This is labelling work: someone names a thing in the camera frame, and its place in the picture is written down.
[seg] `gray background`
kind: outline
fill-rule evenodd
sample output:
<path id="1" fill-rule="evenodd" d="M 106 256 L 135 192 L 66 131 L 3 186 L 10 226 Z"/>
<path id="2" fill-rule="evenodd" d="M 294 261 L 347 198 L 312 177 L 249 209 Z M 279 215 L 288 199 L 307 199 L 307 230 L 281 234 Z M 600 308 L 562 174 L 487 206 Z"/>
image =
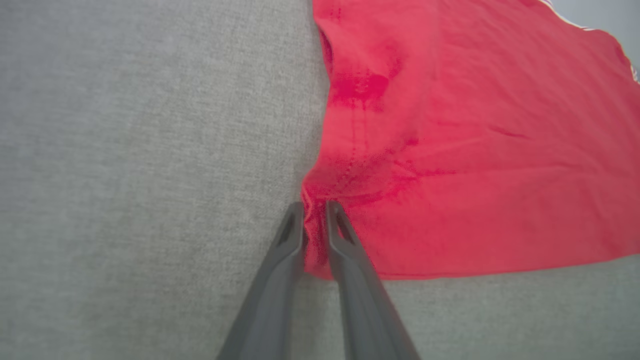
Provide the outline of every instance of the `gray background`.
<path id="1" fill-rule="evenodd" d="M 640 63 L 634 0 L 556 1 Z M 0 1 L 0 359 L 212 359 L 315 161 L 309 0 Z M 638 359 L 640 259 L 390 282 L 425 359 Z M 340 359 L 305 276 L 294 359 Z"/>

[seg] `gray fabric surface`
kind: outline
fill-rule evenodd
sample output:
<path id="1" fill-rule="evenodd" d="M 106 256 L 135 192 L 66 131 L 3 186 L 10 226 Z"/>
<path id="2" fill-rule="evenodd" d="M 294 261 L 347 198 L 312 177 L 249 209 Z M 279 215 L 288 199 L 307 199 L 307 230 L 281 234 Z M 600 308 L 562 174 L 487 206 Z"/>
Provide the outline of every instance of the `gray fabric surface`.
<path id="1" fill-rule="evenodd" d="M 0 359 L 214 358 L 327 91 L 309 0 L 1 2 Z M 640 357 L 639 257 L 387 288 L 425 359 Z M 335 283 L 292 354 L 343 358 Z"/>

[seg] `folded fabric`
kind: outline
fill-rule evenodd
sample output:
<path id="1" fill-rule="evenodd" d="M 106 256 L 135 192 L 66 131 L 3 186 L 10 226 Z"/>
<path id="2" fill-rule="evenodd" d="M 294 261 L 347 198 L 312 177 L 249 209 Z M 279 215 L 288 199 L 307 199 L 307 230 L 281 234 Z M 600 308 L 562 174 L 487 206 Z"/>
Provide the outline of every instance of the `folded fabric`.
<path id="1" fill-rule="evenodd" d="M 338 200 L 384 279 L 640 252 L 640 85 L 542 0 L 314 0 L 331 88 L 306 269 Z"/>

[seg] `red cloth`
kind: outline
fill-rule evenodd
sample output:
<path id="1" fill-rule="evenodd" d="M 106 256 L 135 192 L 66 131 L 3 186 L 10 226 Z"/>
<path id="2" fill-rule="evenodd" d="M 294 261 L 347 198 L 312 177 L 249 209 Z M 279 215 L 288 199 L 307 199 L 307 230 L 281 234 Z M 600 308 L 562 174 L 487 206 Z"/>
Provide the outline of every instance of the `red cloth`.
<path id="1" fill-rule="evenodd" d="M 386 279 L 640 252 L 640 85 L 612 36 L 542 0 L 314 0 L 314 18 L 331 89 L 307 271 L 330 277 L 327 199 Z"/>

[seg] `red fabric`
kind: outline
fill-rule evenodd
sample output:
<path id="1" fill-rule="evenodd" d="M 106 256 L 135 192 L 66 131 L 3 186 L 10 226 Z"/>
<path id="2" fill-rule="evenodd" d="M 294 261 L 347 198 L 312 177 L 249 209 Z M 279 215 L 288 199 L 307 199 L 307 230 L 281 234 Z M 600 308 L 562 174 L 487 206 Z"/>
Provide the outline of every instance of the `red fabric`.
<path id="1" fill-rule="evenodd" d="M 307 271 L 330 277 L 327 199 L 386 279 L 640 252 L 640 85 L 612 36 L 542 0 L 314 0 L 314 18 L 331 89 Z"/>

